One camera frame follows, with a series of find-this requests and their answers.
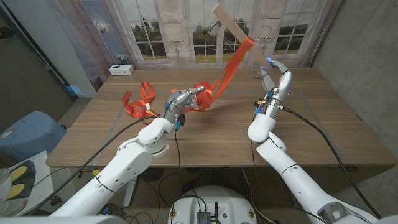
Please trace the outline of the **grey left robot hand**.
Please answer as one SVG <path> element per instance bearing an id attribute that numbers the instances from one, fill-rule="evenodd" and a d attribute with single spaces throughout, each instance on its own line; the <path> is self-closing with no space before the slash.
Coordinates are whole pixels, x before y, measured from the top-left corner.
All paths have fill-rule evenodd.
<path id="1" fill-rule="evenodd" d="M 205 90 L 204 86 L 197 88 L 188 88 L 172 93 L 165 105 L 164 111 L 160 114 L 160 118 L 164 118 L 174 124 L 180 114 L 184 114 L 185 109 L 199 108 L 196 95 Z"/>

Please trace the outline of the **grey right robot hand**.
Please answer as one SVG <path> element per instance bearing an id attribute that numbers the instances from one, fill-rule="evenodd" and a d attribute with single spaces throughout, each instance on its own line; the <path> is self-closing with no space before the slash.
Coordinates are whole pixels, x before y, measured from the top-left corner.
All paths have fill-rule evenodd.
<path id="1" fill-rule="evenodd" d="M 270 68 L 265 68 L 261 65 L 261 72 L 256 76 L 262 80 L 263 89 L 267 92 L 263 99 L 255 102 L 256 109 L 254 115 L 264 114 L 274 120 L 277 119 L 277 114 L 282 108 L 282 102 L 287 98 L 290 92 L 292 83 L 292 72 L 280 61 L 267 57 L 267 62 L 270 66 L 280 72 L 279 86 L 275 86 L 272 78 L 268 74 Z"/>

